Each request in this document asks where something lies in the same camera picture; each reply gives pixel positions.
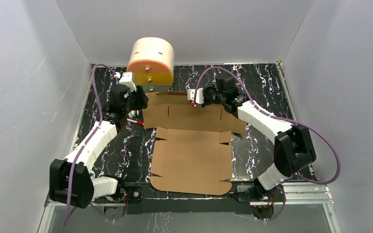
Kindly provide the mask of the round white drawer cabinet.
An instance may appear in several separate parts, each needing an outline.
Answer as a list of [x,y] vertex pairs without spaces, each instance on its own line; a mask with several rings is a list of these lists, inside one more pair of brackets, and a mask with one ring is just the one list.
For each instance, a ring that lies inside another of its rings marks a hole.
[[168,41],[144,37],[134,43],[126,71],[133,73],[133,83],[145,92],[167,91],[173,85],[174,57]]

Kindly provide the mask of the brown cardboard box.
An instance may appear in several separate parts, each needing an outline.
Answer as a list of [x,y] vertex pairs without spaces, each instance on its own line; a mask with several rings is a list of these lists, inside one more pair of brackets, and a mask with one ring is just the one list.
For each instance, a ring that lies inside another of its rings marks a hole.
[[192,107],[185,92],[148,93],[144,127],[154,128],[150,183],[160,191],[224,195],[232,184],[234,133],[246,123],[221,105]]

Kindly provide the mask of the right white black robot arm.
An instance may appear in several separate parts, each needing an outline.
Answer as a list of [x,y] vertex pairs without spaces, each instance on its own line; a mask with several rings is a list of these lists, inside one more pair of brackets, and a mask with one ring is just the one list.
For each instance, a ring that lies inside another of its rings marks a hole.
[[226,112],[259,130],[274,144],[273,164],[254,181],[254,195],[260,201],[268,200],[276,186],[316,160],[309,129],[275,119],[273,114],[252,103],[250,95],[236,87],[232,76],[216,78],[215,85],[197,88],[188,97],[202,107],[222,105]]

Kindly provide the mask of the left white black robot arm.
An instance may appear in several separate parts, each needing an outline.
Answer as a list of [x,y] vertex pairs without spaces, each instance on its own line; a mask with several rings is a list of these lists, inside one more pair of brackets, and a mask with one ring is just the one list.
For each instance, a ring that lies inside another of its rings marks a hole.
[[110,175],[93,178],[90,172],[102,151],[125,126],[128,114],[147,106],[148,97],[140,85],[113,94],[102,110],[101,120],[95,123],[78,147],[64,159],[55,159],[51,163],[50,199],[82,209],[99,197],[122,201],[126,190],[119,185],[118,178]]

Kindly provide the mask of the white marker red cap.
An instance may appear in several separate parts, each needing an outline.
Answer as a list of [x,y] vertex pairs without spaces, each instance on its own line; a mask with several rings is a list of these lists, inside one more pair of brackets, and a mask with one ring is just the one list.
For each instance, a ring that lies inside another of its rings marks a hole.
[[133,119],[127,119],[128,122],[131,122],[131,123],[134,123],[134,124],[137,124],[137,125],[141,125],[143,126],[144,125],[144,122],[142,121],[138,121],[138,120],[133,120]]

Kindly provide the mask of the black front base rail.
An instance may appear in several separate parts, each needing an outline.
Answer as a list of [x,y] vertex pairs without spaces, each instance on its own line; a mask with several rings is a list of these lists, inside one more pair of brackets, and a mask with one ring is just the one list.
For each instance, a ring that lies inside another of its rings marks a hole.
[[126,183],[124,190],[129,197],[128,200],[113,202],[106,198],[99,198],[93,205],[101,207],[102,210],[125,207],[129,215],[160,212],[234,212],[245,215],[250,214],[255,206],[268,206],[278,212],[279,206],[283,203],[286,205],[333,204],[331,195],[324,185],[288,182],[283,185],[284,194],[275,190],[272,193],[273,197],[263,200],[231,196],[237,190],[250,188],[251,182],[233,182],[232,185],[232,189],[226,195],[211,196],[159,191],[150,183]]

